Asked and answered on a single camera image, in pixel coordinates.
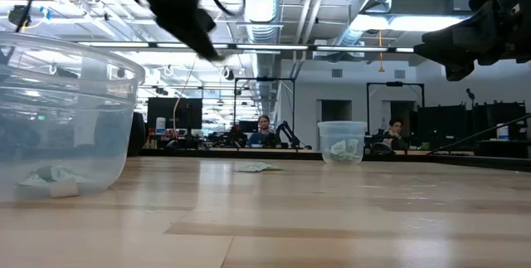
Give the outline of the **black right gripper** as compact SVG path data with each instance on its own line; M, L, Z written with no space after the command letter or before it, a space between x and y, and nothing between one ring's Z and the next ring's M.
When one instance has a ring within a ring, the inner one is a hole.
M466 19L440 30L426 32L414 52L427 59L476 59L480 64L494 64L512 59L518 63L531 61L531 0L470 0L475 11ZM476 52L469 44L479 21L480 46ZM475 69L471 60L444 65L446 79L459 81Z

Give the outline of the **black partition panel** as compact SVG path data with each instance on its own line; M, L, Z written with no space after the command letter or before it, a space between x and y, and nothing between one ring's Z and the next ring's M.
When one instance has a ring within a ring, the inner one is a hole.
M439 148L526 114L523 102L476 104L470 110L465 103L422 107L412 124L413 138Z

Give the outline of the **LED light bar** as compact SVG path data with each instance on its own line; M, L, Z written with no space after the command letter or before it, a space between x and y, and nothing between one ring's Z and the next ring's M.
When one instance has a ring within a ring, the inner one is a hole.
M179 42L154 41L79 41L84 46L98 47L110 51L180 51L191 52L192 49ZM239 51L257 53L262 51L310 51L310 52L347 52L347 53L397 53L414 54L410 47L394 46L316 46L316 45L281 45L281 44L250 44L250 43L215 43L216 51Z

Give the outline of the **black computer monitor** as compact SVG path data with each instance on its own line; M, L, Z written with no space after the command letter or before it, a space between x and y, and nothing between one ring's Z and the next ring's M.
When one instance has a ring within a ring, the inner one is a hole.
M153 97L148 100L147 125L156 127L157 118L165 118L166 129L200 129L202 99Z

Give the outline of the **person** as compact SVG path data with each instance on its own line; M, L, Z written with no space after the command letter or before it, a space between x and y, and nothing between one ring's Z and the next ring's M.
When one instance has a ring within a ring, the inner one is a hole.
M403 120L394 118L389 121L389 130L384 133L382 140L393 150L406 150L407 141L402 137Z
M258 132L251 135L247 140L247 147L256 148L274 148L277 146L275 134L270 130L270 118L268 115L262 115L258 119Z

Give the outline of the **translucent plastic bin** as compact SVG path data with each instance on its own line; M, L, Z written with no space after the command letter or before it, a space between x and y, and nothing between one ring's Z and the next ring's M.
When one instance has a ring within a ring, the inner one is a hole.
M367 123L363 121L326 121L319 122L319 150L326 163L353 164L358 165L362 159L356 162L337 162L328 158L330 148L338 141L346 139L358 139L357 155L364 155L364 140Z
M0 202L102 192L127 157L144 68L71 41L0 32ZM90 180L20 187L45 166Z

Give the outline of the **black ceiling device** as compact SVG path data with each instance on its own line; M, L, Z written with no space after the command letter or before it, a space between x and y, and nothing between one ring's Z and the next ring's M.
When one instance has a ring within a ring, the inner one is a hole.
M8 12L7 19L14 27L27 28L32 24L30 10L26 5L16 5Z

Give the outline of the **black gantry frame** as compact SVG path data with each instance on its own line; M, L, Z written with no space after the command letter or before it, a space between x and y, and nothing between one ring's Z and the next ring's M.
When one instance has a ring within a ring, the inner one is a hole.
M279 141L276 147L300 149L295 135L295 79L288 77L236 77L233 81L232 123L238 118L237 100L245 93L251 95L251 105L258 116L268 115L270 129Z
M420 89L421 89L421 107L425 107L426 106L426 98L425 98L425 85L423 83L410 83L410 82L402 82L402 81L387 81L387 82L368 82L366 83L366 115L367 115L367 131L366 131L366 135L369 136L371 134L373 134L371 132L371 128L370 128L370 109L371 109L371 93L370 93L370 86L371 85L385 85L386 87L403 87L405 85L407 85L408 87L412 87L412 86L418 86Z

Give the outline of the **black diagonal frame strut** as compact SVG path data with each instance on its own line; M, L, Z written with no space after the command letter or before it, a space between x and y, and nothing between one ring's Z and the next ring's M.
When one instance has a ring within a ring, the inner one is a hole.
M430 151L429 153L427 153L426 155L433 155L433 154L435 154L435 153L437 153L437 152L440 152L440 151L449 151L450 148L453 148L453 147L455 147L455 146L458 146L458 145L460 145L461 143L464 143L464 142L468 141L469 139L477 138L477 137L479 137L479 136L482 135L482 134L489 133L489 132L491 132L491 131L493 131L493 130L501 129L501 128L506 127L506 126L509 126L509 125L511 125L511 124L518 123L519 121L525 121L525 120L527 120L527 119L529 119L529 118L531 118L531 113L528 113L528 114L526 114L526 115L524 115L524 116L522 116L522 117L519 117L519 118L517 118L517 119L512 119L512 120L510 120L510 121L508 121L508 122L506 122L506 123L502 123L502 124L496 125L496 126L494 126L494 127L490 127L490 128L488 128L488 129L484 129L484 130L482 130L482 131L480 131L480 132L477 132L477 133L472 134L472 135L470 135L470 136L468 136L468 137L465 137L465 138L463 138L463 139L460 139L460 140L458 140L458 141L456 141L456 142L454 142L454 143L452 143L452 144L447 144L447 145L442 146L442 147L440 147L440 148L438 148L438 149L434 149L434 150Z

